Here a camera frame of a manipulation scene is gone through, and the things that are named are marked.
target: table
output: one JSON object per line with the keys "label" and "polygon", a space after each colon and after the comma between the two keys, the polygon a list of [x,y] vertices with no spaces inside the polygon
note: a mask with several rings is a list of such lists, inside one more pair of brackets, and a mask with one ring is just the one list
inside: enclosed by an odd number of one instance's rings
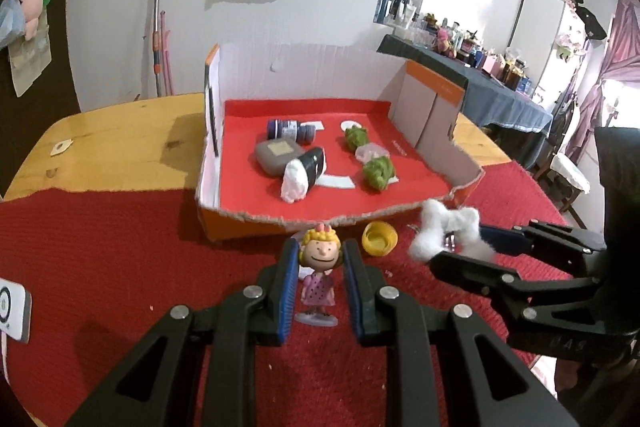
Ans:
{"label": "table", "polygon": [[[63,118],[38,140],[5,200],[57,187],[85,190],[195,188],[204,143],[204,97],[182,94],[123,103]],[[62,140],[68,150],[50,156]],[[460,114],[455,142],[481,166],[510,158]]]}

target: white cushion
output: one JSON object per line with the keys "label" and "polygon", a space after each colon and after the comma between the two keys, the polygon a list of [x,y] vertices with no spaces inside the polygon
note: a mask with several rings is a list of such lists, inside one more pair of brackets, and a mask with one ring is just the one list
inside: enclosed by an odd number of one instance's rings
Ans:
{"label": "white cushion", "polygon": [[580,172],[574,163],[562,153],[558,153],[551,160],[551,170],[560,174],[565,180],[571,183],[585,194],[589,194],[591,185],[584,174]]}

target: yellow bottle cap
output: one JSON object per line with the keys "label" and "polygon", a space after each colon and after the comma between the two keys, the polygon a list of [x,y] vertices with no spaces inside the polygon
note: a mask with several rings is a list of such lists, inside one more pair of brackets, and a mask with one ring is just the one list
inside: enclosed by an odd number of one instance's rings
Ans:
{"label": "yellow bottle cap", "polygon": [[372,221],[362,234],[362,247],[375,257],[391,252],[398,244],[398,232],[384,221]]}

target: toy figure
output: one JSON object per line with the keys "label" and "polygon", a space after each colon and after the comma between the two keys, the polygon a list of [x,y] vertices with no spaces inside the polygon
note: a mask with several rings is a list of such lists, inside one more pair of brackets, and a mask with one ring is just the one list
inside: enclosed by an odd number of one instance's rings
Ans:
{"label": "toy figure", "polygon": [[335,230],[328,225],[307,230],[300,244],[298,259],[301,266],[308,266],[314,272],[302,282],[302,303],[309,309],[296,313],[295,319],[310,326],[337,325],[338,319],[326,311],[328,306],[335,306],[334,281],[324,273],[342,264],[340,239]]}

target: bottle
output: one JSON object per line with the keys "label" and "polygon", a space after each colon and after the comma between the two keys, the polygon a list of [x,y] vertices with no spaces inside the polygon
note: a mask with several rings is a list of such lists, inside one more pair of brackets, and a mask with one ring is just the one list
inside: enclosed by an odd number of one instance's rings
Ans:
{"label": "bottle", "polygon": [[316,138],[316,127],[297,120],[274,119],[267,122],[267,140],[290,138],[299,144],[310,144]]}

